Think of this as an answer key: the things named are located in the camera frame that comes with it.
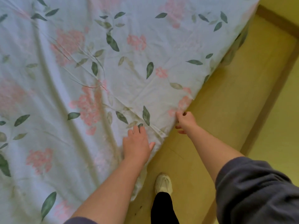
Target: yellow floor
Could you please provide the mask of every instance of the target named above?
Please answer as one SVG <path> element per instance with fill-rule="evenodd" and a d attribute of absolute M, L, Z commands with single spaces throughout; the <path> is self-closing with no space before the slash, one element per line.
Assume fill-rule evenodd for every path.
<path fill-rule="evenodd" d="M 256 16 L 233 63 L 216 70 L 191 104 L 189 110 L 197 123 L 240 150 L 295 42 L 295 38 Z M 173 130 L 147 170 L 143 189 L 130 204 L 125 223 L 150 223 L 153 185 L 160 172 L 171 177 L 179 221 L 202 222 L 215 189 L 187 136 Z"/>

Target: floral bed sheet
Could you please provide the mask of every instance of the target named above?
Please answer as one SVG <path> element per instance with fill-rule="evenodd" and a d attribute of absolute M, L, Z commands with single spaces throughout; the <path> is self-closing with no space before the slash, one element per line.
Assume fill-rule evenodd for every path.
<path fill-rule="evenodd" d="M 63 223 L 135 124 L 154 156 L 258 1 L 0 0 L 1 222 Z"/>

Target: gray sleeve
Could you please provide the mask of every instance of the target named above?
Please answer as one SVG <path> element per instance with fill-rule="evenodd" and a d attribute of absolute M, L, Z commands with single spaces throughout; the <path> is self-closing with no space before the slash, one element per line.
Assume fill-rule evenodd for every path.
<path fill-rule="evenodd" d="M 299 188 L 267 162 L 235 158 L 215 185 L 219 224 L 299 223 Z"/>
<path fill-rule="evenodd" d="M 97 223 L 88 218 L 74 217 L 67 220 L 64 224 L 97 224 Z"/>

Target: person's right hand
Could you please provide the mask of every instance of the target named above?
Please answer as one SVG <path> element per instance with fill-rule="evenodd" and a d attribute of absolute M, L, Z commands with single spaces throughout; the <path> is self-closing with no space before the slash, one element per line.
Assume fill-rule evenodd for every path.
<path fill-rule="evenodd" d="M 182 129 L 178 131 L 180 134 L 188 134 L 193 127 L 197 126 L 195 117 L 191 112 L 176 112 L 176 117 L 178 119 L 176 129 Z"/>

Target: white sneaker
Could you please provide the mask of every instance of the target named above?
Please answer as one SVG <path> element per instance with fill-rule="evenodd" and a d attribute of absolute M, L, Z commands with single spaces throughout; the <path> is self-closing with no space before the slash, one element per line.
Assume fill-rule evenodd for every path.
<path fill-rule="evenodd" d="M 172 194 L 172 184 L 170 177 L 164 173 L 160 173 L 155 181 L 155 193 L 166 192 L 169 195 Z"/>

